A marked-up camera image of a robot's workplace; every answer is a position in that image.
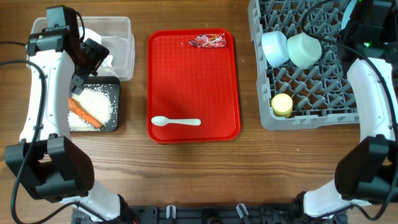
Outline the white napkin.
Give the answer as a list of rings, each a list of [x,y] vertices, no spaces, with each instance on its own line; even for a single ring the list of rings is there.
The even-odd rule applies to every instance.
[[[91,29],[88,29],[88,28],[84,28],[83,29],[82,27],[79,27],[79,34],[80,34],[80,37],[83,37],[83,35],[85,36],[84,37],[84,41],[86,41],[87,39],[92,39],[92,40],[94,40],[95,42],[97,42],[99,44],[103,43],[102,36],[97,34],[95,31],[92,31]],[[101,66],[102,67],[111,67],[112,66],[111,65],[112,60],[113,60],[113,56],[111,54],[109,54],[104,59],[104,61],[102,62]]]

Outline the orange carrot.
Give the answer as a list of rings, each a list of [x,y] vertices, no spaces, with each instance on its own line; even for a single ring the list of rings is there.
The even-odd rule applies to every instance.
[[[82,120],[91,124],[95,128],[101,129],[103,125],[92,115],[90,115],[84,108],[82,108],[77,101],[75,101],[72,97],[69,97],[68,100],[68,109],[72,113],[79,116]]]

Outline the white spoon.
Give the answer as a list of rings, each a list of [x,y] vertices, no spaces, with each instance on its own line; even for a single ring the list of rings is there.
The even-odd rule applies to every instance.
[[[192,118],[192,119],[169,119],[165,116],[154,116],[151,118],[151,123],[156,126],[165,126],[167,124],[182,124],[188,126],[200,126],[201,120]]]

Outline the red candy wrapper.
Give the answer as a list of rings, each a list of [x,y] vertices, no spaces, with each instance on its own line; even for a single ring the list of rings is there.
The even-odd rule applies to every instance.
[[[193,40],[189,40],[188,43],[198,48],[221,48],[226,47],[227,41],[225,33],[201,34]]]

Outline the light blue bowl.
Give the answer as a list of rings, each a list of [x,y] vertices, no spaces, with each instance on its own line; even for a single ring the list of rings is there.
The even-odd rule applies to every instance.
[[[279,67],[289,60],[287,38],[281,31],[264,33],[261,37],[261,46],[270,66]]]

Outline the yellow cup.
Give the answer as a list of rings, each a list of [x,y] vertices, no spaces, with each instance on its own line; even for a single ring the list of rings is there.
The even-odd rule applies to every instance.
[[[288,118],[292,114],[293,101],[288,94],[279,93],[271,99],[271,107],[275,116]]]

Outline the green bowl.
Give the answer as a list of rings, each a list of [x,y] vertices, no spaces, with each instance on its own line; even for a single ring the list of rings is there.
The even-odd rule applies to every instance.
[[[287,40],[287,53],[295,66],[308,69],[322,56],[322,47],[317,39],[300,33]]]

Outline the light blue plate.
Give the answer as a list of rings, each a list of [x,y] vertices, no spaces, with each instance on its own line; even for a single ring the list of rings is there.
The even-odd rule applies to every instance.
[[[343,14],[343,18],[341,20],[341,30],[343,30],[347,26],[347,24],[350,20],[351,13],[353,12],[353,9],[356,5],[356,2],[357,2],[357,0],[351,0],[349,2],[349,4],[347,5],[345,12]]]

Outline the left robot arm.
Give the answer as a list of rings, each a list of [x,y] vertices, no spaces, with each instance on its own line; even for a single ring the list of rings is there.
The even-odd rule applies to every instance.
[[[122,196],[95,180],[91,159],[70,139],[70,92],[95,73],[108,50],[81,27],[56,26],[32,34],[25,63],[32,71],[29,109],[19,142],[5,149],[16,176],[35,200],[74,206],[95,222],[138,223]]]

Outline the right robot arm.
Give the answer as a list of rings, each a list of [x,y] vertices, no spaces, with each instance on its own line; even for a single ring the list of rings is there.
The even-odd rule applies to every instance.
[[[377,220],[397,202],[397,2],[351,1],[335,45],[354,93],[361,140],[332,181],[303,194],[302,212],[324,220],[373,204],[380,206],[372,216]]]

